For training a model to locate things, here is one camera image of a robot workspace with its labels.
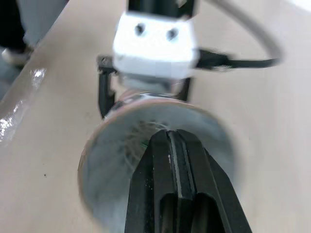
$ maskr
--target black pants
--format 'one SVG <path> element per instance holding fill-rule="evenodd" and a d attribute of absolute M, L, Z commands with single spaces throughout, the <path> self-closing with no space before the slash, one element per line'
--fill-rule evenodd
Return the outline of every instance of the black pants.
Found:
<path fill-rule="evenodd" d="M 25 50 L 25 31 L 21 25 L 16 0 L 0 1 L 0 46 L 12 50 Z"/>

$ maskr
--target metal bracket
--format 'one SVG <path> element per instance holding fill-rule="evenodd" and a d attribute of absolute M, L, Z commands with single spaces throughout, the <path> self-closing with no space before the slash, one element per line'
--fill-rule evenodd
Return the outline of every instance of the metal bracket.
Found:
<path fill-rule="evenodd" d="M 115 92 L 110 87 L 110 76 L 116 70 L 112 66 L 111 56 L 98 56 L 97 66 L 99 71 L 98 106 L 104 118 L 115 103 Z"/>
<path fill-rule="evenodd" d="M 115 104 L 115 92 L 111 89 L 111 74 L 117 71 L 113 68 L 111 56 L 98 56 L 97 66 L 99 71 L 98 83 L 98 107 L 102 118 L 104 118 Z M 174 97 L 175 99 L 188 101 L 189 89 L 192 78 L 186 78 L 181 91 Z"/>

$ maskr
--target gray cable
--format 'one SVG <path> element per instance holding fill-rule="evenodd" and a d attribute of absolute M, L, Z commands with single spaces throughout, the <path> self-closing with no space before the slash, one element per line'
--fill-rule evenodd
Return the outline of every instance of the gray cable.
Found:
<path fill-rule="evenodd" d="M 261 61 L 231 61 L 233 67 L 269 67 L 282 60 L 282 51 L 276 41 L 262 27 L 252 20 L 246 13 L 226 0 L 207 0 L 224 10 L 235 18 L 241 25 L 249 30 L 255 38 L 267 49 L 271 56 L 268 60 Z"/>

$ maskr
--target beige table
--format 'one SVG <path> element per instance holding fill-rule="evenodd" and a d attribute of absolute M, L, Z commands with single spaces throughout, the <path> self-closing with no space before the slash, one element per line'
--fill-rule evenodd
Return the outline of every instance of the beige table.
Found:
<path fill-rule="evenodd" d="M 236 189 L 253 232 L 306 233 L 311 14 L 284 0 L 236 2 L 275 33 L 287 59 L 266 70 L 197 71 L 191 101 L 235 135 Z M 100 232 L 80 203 L 77 167 L 101 122 L 95 59 L 111 53 L 124 8 L 124 0 L 70 0 L 4 98 L 0 117 L 8 120 L 16 106 L 19 115 L 13 119 L 17 127 L 9 128 L 15 130 L 12 140 L 1 142 L 0 233 Z M 201 46 L 243 58 L 264 55 L 252 37 L 207 3 L 200 4 L 194 23 Z M 44 78 L 36 86 L 38 71 Z"/>

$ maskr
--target green object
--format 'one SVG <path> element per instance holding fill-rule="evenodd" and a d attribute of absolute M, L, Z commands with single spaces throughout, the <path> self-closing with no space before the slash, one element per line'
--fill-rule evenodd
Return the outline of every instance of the green object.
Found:
<path fill-rule="evenodd" d="M 148 144 L 149 144 L 149 140 L 144 140 L 142 141 L 141 146 L 146 149 L 148 147 Z"/>

